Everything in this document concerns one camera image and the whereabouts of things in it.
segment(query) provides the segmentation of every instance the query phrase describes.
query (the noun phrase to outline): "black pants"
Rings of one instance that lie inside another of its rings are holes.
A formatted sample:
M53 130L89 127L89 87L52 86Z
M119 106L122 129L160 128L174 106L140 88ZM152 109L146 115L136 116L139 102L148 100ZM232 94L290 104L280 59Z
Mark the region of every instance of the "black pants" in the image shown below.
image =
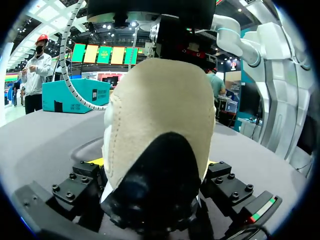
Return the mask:
M42 94L26 96L24 99L25 114L33 113L42 109Z
M13 105L17 106L17 95L13 95Z

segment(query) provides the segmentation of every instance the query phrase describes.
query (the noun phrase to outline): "gray table surface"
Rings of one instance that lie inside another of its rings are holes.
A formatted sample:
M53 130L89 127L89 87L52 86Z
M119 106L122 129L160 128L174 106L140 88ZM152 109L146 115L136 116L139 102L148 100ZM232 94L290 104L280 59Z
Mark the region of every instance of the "gray table surface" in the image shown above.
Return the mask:
M52 184L61 183L70 173L75 159L101 157L103 118L101 111L86 114L38 111L0 127L0 178L4 189L11 195L36 181L50 191ZM212 136L210 160L231 165L237 178L254 185L255 196L267 190L283 199L265 224L271 232L290 214L307 183L273 152L219 123ZM214 235L221 238L231 220L211 200L206 203ZM103 218L100 233L124 240L140 239L134 232L114 226L108 216ZM171 238L185 240L188 234L176 231Z

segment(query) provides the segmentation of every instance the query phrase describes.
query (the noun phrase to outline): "colorful banner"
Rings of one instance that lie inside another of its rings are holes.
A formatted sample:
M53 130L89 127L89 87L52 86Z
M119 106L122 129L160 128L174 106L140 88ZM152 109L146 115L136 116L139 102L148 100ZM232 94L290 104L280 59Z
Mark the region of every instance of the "colorful banner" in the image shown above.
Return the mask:
M101 46L98 54L97 64L108 64L110 60L112 47L111 46Z
M127 47L125 52L124 64L128 65L130 63L131 53L132 53L132 47ZM138 56L138 48L135 47L133 51L131 64L137 64L137 56Z
M14 82L18 80L18 74L7 74L5 75L5 82Z
M112 52L111 64L123 64L124 54L124 47L114 47Z
M86 64L94 64L96 62L98 45L87 45L83 62Z
M85 44L76 43L74 45L73 54L72 54L72 62L82 63L85 54Z

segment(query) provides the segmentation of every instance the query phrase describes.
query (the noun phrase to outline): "teal booth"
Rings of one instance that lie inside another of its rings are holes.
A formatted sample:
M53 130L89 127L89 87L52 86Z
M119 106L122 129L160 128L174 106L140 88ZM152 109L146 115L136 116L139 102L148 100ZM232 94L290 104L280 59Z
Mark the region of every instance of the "teal booth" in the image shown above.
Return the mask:
M72 79L74 88L89 103L103 106L109 103L110 83L86 78ZM42 85L42 109L48 112L85 114L91 109L84 106L68 90L65 81Z

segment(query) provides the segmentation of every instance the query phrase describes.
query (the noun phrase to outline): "yellow display panel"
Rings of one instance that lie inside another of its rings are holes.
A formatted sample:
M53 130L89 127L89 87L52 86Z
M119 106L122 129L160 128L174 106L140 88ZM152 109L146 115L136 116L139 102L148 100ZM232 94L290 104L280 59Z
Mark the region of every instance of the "yellow display panel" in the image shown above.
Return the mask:
M83 62L86 64L94 64L96 62L98 45L87 45Z
M111 64L122 64L124 61L124 54L124 47L114 47L112 51Z

